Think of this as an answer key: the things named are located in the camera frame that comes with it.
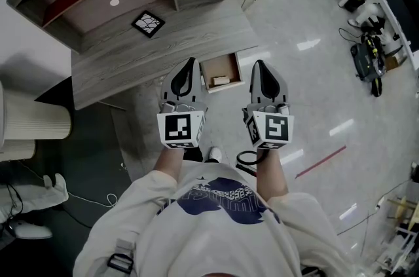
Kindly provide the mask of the person's left forearm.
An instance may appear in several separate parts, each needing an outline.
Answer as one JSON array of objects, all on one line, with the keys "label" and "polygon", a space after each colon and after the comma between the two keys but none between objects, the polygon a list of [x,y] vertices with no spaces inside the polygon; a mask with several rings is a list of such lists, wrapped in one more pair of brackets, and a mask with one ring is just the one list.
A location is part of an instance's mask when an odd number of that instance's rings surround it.
[{"label": "person's left forearm", "polygon": [[184,153],[184,149],[169,149],[164,147],[153,170],[165,173],[178,181]]}]

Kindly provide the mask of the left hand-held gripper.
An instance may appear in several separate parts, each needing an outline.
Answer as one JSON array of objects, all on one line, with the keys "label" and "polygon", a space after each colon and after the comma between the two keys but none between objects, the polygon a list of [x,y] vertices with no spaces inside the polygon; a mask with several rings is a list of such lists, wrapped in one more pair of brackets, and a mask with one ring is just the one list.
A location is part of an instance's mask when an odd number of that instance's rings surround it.
[{"label": "left hand-held gripper", "polygon": [[161,89],[158,131],[163,146],[169,149],[198,147],[208,107],[202,97],[200,65],[190,57],[177,64],[164,78]]}]

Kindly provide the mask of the person's right forearm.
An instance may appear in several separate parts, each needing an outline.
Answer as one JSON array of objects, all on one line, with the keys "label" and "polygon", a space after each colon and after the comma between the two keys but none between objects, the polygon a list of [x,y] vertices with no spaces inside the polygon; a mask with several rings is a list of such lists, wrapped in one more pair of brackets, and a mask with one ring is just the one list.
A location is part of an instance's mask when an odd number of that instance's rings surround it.
[{"label": "person's right forearm", "polygon": [[286,195],[289,190],[280,162],[277,149],[257,149],[257,158],[260,159],[264,152],[266,157],[257,164],[257,193],[268,202],[273,197]]}]

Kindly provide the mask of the wooden frame rack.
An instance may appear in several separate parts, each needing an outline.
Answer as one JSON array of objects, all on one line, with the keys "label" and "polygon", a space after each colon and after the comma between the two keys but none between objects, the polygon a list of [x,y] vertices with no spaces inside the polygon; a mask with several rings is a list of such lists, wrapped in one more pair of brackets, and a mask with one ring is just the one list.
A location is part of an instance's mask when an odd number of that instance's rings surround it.
[{"label": "wooden frame rack", "polygon": [[388,202],[397,206],[393,217],[397,223],[389,240],[383,241],[383,251],[376,262],[392,275],[398,270],[407,270],[408,258],[419,237],[419,231],[413,231],[413,227],[419,224],[419,202],[407,200],[406,196],[397,200],[388,199]]}]

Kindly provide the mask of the black yellow floor machine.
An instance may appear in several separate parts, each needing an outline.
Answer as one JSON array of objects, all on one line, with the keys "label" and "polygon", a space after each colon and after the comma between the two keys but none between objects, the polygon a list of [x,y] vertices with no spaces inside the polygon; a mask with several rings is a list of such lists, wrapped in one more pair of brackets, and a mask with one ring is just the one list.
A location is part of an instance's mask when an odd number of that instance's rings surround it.
[{"label": "black yellow floor machine", "polygon": [[382,95],[382,77],[386,72],[384,52],[380,39],[376,35],[362,35],[361,43],[351,47],[357,77],[371,85],[371,94],[379,98]]}]

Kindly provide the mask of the white rounded plastic shell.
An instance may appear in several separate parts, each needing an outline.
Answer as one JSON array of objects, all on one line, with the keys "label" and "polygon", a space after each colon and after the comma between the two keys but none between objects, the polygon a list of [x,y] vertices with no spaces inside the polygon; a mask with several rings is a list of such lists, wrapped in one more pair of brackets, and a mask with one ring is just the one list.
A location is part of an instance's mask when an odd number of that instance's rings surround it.
[{"label": "white rounded plastic shell", "polygon": [[23,240],[43,240],[52,238],[52,231],[48,227],[38,226],[26,221],[14,221],[10,225],[16,238]]}]

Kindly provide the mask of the long white desk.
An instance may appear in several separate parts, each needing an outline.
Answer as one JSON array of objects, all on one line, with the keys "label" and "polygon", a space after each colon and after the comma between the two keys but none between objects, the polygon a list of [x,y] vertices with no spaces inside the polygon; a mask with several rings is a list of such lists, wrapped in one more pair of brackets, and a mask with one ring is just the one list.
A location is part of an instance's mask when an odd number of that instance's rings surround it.
[{"label": "long white desk", "polygon": [[[339,7],[343,7],[349,0],[340,0]],[[393,30],[400,36],[403,44],[403,50],[408,55],[413,70],[419,73],[419,49],[412,50],[414,44],[419,44],[419,30],[413,26],[413,21],[407,21],[410,18],[408,8],[403,0],[375,0],[379,3],[387,19],[393,27]]]}]

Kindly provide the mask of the brown wooden drawer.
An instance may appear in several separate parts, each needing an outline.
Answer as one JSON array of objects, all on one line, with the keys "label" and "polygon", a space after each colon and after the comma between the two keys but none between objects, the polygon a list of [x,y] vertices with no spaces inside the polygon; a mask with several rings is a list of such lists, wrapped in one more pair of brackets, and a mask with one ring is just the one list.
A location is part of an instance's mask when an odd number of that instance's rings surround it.
[{"label": "brown wooden drawer", "polygon": [[[200,62],[200,69],[204,85],[209,94],[245,84],[236,52]],[[214,86],[213,78],[222,76],[229,77],[230,83]]]}]

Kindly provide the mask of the person's white printed shirt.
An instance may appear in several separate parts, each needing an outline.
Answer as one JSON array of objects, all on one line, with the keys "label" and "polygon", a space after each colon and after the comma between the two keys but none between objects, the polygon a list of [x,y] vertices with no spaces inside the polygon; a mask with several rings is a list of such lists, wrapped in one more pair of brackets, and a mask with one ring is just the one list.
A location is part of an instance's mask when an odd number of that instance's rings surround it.
[{"label": "person's white printed shirt", "polygon": [[134,181],[92,227],[73,276],[119,275],[107,264],[118,252],[137,277],[354,277],[313,196],[263,200],[226,164],[186,161],[179,180],[153,170]]}]

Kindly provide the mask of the white rounded robot part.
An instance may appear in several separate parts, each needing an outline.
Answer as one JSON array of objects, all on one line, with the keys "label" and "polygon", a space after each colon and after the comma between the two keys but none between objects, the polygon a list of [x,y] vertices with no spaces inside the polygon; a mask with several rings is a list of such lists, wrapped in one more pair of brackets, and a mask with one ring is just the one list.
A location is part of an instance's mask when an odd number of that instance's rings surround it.
[{"label": "white rounded robot part", "polygon": [[366,22],[372,24],[370,19],[373,22],[378,22],[380,18],[385,18],[382,7],[378,3],[370,3],[365,5],[354,19],[349,19],[348,24],[360,28]]}]

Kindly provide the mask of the grey wooden desk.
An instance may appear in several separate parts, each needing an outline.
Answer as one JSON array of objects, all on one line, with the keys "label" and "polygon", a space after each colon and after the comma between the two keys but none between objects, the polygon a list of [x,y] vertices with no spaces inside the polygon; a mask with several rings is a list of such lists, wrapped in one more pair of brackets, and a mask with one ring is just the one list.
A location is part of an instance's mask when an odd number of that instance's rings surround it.
[{"label": "grey wooden desk", "polygon": [[73,54],[76,109],[83,109],[169,73],[190,57],[199,61],[259,45],[237,0],[178,0],[179,11],[159,0],[145,6],[165,21],[148,38],[131,25],[132,10],[86,34],[82,54]]}]

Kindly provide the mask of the red floor tape strip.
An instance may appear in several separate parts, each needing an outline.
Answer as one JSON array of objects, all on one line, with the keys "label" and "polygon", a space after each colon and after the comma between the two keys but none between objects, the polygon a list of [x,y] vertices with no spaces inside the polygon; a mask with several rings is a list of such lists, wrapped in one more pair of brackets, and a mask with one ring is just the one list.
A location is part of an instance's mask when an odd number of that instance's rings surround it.
[{"label": "red floor tape strip", "polygon": [[318,166],[321,166],[323,163],[331,160],[333,157],[335,157],[336,155],[338,155],[339,153],[343,152],[345,149],[347,149],[347,146],[344,145],[341,148],[337,149],[336,151],[334,151],[333,153],[331,153],[330,155],[326,156],[325,158],[321,159],[320,161],[316,162],[315,164],[311,165],[309,168],[301,171],[300,173],[298,173],[295,176],[295,179],[302,177],[303,175],[307,174],[308,172],[314,170],[315,168],[317,168]]}]

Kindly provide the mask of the black framed patterned tile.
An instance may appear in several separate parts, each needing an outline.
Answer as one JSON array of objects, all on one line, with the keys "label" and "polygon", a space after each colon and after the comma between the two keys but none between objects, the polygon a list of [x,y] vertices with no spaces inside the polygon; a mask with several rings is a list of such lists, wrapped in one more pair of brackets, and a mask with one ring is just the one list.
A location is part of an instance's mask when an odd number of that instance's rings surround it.
[{"label": "black framed patterned tile", "polygon": [[165,24],[161,18],[155,16],[148,10],[144,10],[132,23],[131,26],[148,38],[152,38],[155,33]]}]

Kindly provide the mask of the small cream ribbed cylinder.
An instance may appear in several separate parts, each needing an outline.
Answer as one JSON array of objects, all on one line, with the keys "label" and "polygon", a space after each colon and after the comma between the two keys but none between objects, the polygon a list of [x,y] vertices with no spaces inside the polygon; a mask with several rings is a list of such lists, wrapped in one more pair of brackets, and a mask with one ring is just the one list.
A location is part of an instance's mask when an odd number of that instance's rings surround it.
[{"label": "small cream ribbed cylinder", "polygon": [[30,159],[35,154],[35,140],[5,140],[0,147],[0,162]]}]

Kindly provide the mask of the large cream ribbed cylinder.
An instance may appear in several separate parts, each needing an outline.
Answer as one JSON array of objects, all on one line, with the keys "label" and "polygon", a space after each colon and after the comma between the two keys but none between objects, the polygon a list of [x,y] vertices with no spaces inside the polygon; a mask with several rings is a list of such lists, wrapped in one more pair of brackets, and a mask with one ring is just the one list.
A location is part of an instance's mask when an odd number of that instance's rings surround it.
[{"label": "large cream ribbed cylinder", "polygon": [[60,106],[6,90],[0,82],[0,144],[5,140],[64,139],[71,115]]}]

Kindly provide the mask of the person's black trousers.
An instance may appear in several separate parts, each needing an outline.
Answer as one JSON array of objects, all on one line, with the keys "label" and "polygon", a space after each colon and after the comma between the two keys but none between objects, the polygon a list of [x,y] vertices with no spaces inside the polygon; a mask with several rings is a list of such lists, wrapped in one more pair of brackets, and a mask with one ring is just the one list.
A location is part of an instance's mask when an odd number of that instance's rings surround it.
[{"label": "person's black trousers", "polygon": [[186,148],[184,150],[183,160],[189,160],[193,162],[202,162],[203,155],[199,147]]}]

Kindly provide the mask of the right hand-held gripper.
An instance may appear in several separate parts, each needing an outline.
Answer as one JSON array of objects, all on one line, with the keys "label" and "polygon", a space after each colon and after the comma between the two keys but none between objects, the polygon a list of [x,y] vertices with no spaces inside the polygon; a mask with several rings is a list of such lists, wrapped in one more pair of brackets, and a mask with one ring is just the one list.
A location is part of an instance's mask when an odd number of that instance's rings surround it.
[{"label": "right hand-held gripper", "polygon": [[[251,74],[251,104],[243,108],[251,143],[259,149],[279,149],[292,142],[294,116],[290,115],[285,79],[270,64],[257,60]],[[261,104],[266,99],[278,102]]]}]

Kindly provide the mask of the small cardboard box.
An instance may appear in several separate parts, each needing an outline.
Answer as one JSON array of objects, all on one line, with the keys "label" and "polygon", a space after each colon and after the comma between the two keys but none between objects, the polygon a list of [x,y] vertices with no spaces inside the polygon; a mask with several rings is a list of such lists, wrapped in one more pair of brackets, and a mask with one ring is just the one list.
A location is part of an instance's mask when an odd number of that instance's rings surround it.
[{"label": "small cardboard box", "polygon": [[406,56],[402,57],[400,60],[398,60],[396,56],[386,56],[384,59],[386,71],[389,72],[400,67],[406,60]]}]

